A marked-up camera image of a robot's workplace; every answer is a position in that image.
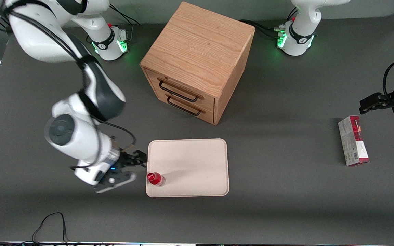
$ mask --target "wall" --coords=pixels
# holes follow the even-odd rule
[[[141,23],[166,23],[182,0],[110,0],[121,12]],[[234,19],[284,19],[293,8],[289,0],[186,0],[202,8]],[[323,18],[383,17],[394,14],[394,0],[352,0],[341,5],[322,8]],[[109,9],[103,14],[108,22],[123,23]]]

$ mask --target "plastic tray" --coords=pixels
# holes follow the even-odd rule
[[[147,174],[165,177],[161,187],[146,181],[150,197],[225,196],[229,192],[227,144],[223,139],[156,140],[148,146]]]

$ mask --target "red bottle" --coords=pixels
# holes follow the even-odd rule
[[[147,179],[152,185],[162,186],[165,184],[165,178],[160,173],[149,173]]]

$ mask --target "green led light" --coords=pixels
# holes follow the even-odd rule
[[[311,36],[311,41],[310,41],[310,44],[308,44],[308,48],[311,47],[311,43],[313,42],[313,39],[314,39],[314,35]]]
[[[286,40],[287,40],[287,35],[284,33],[282,35],[282,37],[280,37],[278,40],[278,47],[282,48],[284,46]]]
[[[95,44],[94,44],[94,42],[92,42],[92,46],[94,46],[95,53],[97,53],[97,54],[98,54],[98,50],[97,50],[97,47],[95,47]]]
[[[116,43],[118,44],[118,46],[121,49],[122,53],[127,51],[127,42],[126,41],[119,41],[119,40],[117,40]]]

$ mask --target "bottle cap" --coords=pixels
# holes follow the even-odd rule
[[[151,184],[157,185],[161,182],[162,176],[159,173],[149,173],[147,179]]]

